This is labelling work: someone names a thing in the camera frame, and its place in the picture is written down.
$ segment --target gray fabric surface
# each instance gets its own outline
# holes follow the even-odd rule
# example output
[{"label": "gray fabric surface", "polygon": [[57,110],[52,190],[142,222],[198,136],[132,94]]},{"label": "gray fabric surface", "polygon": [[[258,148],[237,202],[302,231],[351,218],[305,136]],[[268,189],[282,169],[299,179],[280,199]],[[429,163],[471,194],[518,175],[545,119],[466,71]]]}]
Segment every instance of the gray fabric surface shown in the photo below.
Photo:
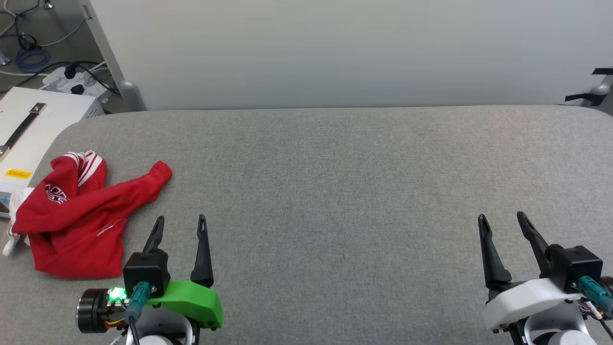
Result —
[{"label": "gray fabric surface", "polygon": [[[69,150],[106,158],[110,184],[168,163],[158,201],[130,218],[124,259],[164,215],[170,273],[189,279],[207,216],[225,324],[202,344],[511,344],[481,319],[477,216],[516,280],[538,276],[519,210],[613,275],[612,133],[610,116],[565,106],[143,112],[71,126],[34,180]],[[74,309],[121,279],[53,278],[18,249],[0,260],[0,343],[114,338],[81,335]]]}]

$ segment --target cable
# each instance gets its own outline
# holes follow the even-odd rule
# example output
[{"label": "cable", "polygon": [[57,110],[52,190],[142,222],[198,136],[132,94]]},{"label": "cable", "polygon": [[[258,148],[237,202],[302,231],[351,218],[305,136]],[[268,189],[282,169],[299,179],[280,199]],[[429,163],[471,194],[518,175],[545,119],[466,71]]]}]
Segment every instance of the cable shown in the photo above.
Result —
[{"label": "cable", "polygon": [[100,67],[100,68],[96,68],[96,69],[90,69],[90,71],[91,71],[92,73],[96,73],[96,74],[98,74],[98,73],[100,73],[100,72],[108,71],[108,70],[109,70],[109,68],[108,68],[108,67]]},{"label": "cable", "polygon": [[58,43],[62,42],[63,40],[65,40],[68,37],[70,37],[70,35],[72,35],[73,33],[77,32],[77,30],[81,27],[81,25],[83,25],[84,22],[85,22],[85,18],[83,18],[83,20],[81,20],[81,22],[77,25],[77,27],[74,28],[74,30],[72,30],[71,32],[69,32],[68,35],[64,36],[63,38],[58,39],[55,42],[48,43],[48,44],[41,44],[39,47],[48,47],[50,45],[54,45],[54,44],[58,44]]},{"label": "cable", "polygon": [[18,18],[20,18],[20,17],[22,17],[22,16],[23,16],[23,17],[25,17],[24,15],[25,15],[26,13],[28,13],[28,12],[30,12],[30,11],[32,11],[32,10],[37,9],[39,6],[40,6],[40,0],[36,0],[36,5],[34,5],[34,6],[30,7],[30,8],[28,8],[27,10],[23,11],[23,12],[22,12],[22,13],[20,13],[20,14],[16,14],[16,15],[14,15],[15,19],[14,19],[14,21],[13,21],[13,25],[15,25],[15,32],[16,32],[18,35],[22,35],[23,33],[19,32],[19,27],[18,27],[17,19],[18,19]]},{"label": "cable", "polygon": [[[43,69],[41,69],[40,71],[38,71],[38,72],[36,72],[36,73],[33,73],[31,76],[29,76],[29,77],[28,77],[28,78],[26,78],[25,80],[23,80],[23,81],[21,81],[21,82],[17,83],[16,85],[12,86],[11,88],[13,88],[13,87],[20,87],[20,86],[22,86],[23,84],[25,84],[25,83],[29,82],[30,80],[32,80],[32,79],[34,79],[34,78],[36,78],[37,76],[41,75],[41,73],[46,72],[46,71],[49,71],[49,70],[50,70],[51,68],[53,68],[53,67],[59,67],[59,66],[72,65],[72,64],[75,64],[75,63],[81,63],[81,64],[83,64],[83,63],[98,64],[97,62],[93,62],[93,61],[85,61],[85,60],[83,60],[83,61],[60,61],[60,62],[52,63],[52,64],[48,65],[47,67],[44,67],[44,68],[43,68]],[[8,88],[8,89],[6,89],[6,90],[0,91],[0,95],[1,95],[1,94],[3,94],[3,93],[7,93],[7,92],[9,92],[11,88]]]},{"label": "cable", "polygon": [[600,315],[600,312],[598,311],[598,309],[596,309],[596,307],[594,307],[594,304],[591,301],[584,301],[583,303],[588,308],[590,308],[590,311],[592,312],[594,317],[596,317],[596,320],[601,320],[603,318],[602,315]]},{"label": "cable", "polygon": [[132,330],[132,338],[134,339],[134,345],[140,345],[139,335],[136,333],[136,325],[134,323],[134,316],[130,316],[128,318],[128,324],[130,325],[130,329]]},{"label": "cable", "polygon": [[19,35],[16,35],[16,34],[5,34],[5,35],[0,36],[0,38],[7,38],[7,37],[15,37],[15,38],[17,38],[17,37],[19,37]]},{"label": "cable", "polygon": [[119,93],[118,90],[115,90],[113,88],[110,88],[107,84],[103,83],[100,79],[98,79],[98,77],[96,77],[94,75],[93,72],[91,72],[89,69],[83,67],[80,63],[75,63],[76,66],[81,67],[85,72],[89,73],[92,77],[92,79],[94,79],[95,81],[99,82],[105,89],[107,89],[108,91],[111,91],[114,95],[117,96],[121,96],[121,93]]},{"label": "cable", "polygon": [[600,322],[600,324],[603,326],[604,330],[607,332],[607,334],[609,335],[609,337],[611,337],[611,340],[613,340],[613,331],[611,331],[611,329],[609,328],[609,326],[607,326],[606,323],[604,323],[603,319],[598,320]]},{"label": "cable", "polygon": [[51,53],[43,49],[19,50],[15,55],[15,62],[21,72],[34,73],[51,61]]},{"label": "cable", "polygon": [[104,66],[105,64],[107,64],[107,62],[106,62],[106,61],[103,61],[103,62],[101,62],[101,63],[99,63],[99,64],[95,65],[94,67],[90,68],[89,70],[90,70],[90,71],[92,71],[92,72],[94,72],[95,70],[97,70],[98,68],[100,68],[100,67]]},{"label": "cable", "polygon": [[[32,76],[34,76],[34,73],[12,73],[12,72],[4,72],[4,71],[0,71],[0,74],[6,74],[7,76],[15,76],[15,77],[32,77]],[[38,73],[36,75],[37,76],[41,76],[41,77],[48,76],[48,74],[45,74],[45,73]]]},{"label": "cable", "polygon": [[14,14],[13,12],[9,11],[8,8],[6,8],[6,4],[9,2],[9,0],[4,0],[4,4],[2,5],[2,8],[4,9],[4,11],[10,15],[12,15],[13,17],[17,17],[16,14]]},{"label": "cable", "polygon": [[107,329],[111,329],[111,328],[115,328],[115,327],[120,327],[121,325],[123,325],[123,323],[124,323],[123,319],[117,320],[117,321],[113,321],[113,322],[105,321],[104,322],[104,326]]},{"label": "cable", "polygon": [[[4,0],[3,8],[6,8],[6,3],[8,1],[9,0]],[[12,15],[13,17],[16,17],[16,15],[13,12],[11,12],[11,11],[7,10],[6,13]],[[8,30],[10,30],[13,27],[13,25],[15,25],[15,22],[14,21],[10,22],[10,24],[6,28],[4,28],[2,30],[2,32],[0,32],[0,37],[2,37],[2,35],[4,35]]]},{"label": "cable", "polygon": [[118,336],[109,345],[117,345],[117,344],[119,344],[119,340],[121,340],[122,338],[123,338],[123,335]]},{"label": "cable", "polygon": [[613,340],[613,331],[611,331],[609,326],[606,323],[604,323],[604,319],[603,319],[602,315],[600,314],[598,309],[596,309],[596,307],[594,307],[594,304],[591,301],[584,301],[584,304],[590,308],[590,311],[592,312],[592,314],[594,315],[596,320],[598,320],[598,322],[600,322],[600,324],[603,326],[604,330],[607,332],[609,337],[611,337],[611,340]]}]

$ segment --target printed logo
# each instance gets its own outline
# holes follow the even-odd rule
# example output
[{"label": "printed logo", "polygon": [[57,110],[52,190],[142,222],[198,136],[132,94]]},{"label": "printed logo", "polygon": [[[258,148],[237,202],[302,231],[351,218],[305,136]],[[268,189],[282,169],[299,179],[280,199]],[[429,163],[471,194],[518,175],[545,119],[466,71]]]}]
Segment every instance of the printed logo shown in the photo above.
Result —
[{"label": "printed logo", "polygon": [[59,187],[51,187],[51,185],[45,185],[47,191],[47,198],[51,201],[55,201],[58,204],[62,204],[68,201],[66,193],[64,193]]}]

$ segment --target white box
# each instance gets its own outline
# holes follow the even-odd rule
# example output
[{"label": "white box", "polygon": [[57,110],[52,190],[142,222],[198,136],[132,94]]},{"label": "white box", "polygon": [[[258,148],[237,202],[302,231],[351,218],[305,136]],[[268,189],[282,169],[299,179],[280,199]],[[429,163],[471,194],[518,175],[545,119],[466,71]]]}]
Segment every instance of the white box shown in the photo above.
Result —
[{"label": "white box", "polygon": [[[103,115],[95,97],[13,87],[0,99],[0,145],[9,139],[36,103],[46,108],[0,162],[0,217],[8,217],[11,193],[28,186],[40,160],[62,130],[81,119]],[[8,176],[25,171],[27,178]]]}]

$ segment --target green led light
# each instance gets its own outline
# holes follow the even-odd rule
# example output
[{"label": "green led light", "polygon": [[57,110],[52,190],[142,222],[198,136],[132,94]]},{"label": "green led light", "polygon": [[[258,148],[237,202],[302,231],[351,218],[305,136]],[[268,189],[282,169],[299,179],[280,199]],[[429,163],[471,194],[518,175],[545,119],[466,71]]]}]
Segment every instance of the green led light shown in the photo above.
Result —
[{"label": "green led light", "polygon": [[109,289],[109,301],[113,303],[121,302],[128,297],[126,289],[122,287],[114,287]]}]

